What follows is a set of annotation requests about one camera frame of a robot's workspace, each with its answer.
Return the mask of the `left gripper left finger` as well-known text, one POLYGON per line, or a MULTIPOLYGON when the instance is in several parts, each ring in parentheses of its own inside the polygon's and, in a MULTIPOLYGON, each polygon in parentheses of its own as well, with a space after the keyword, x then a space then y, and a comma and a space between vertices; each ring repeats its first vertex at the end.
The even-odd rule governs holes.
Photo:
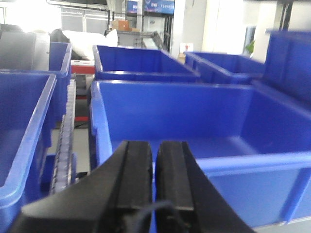
POLYGON ((123 233, 124 218, 152 203, 152 152, 122 141, 77 183, 22 207, 12 233, 123 233))

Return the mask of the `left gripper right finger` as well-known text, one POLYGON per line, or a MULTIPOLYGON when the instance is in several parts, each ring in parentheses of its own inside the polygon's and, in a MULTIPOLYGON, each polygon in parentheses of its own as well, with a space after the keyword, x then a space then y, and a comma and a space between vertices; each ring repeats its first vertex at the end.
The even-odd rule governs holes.
POLYGON ((158 233, 252 233, 197 164, 187 142, 164 141, 155 164, 158 233))

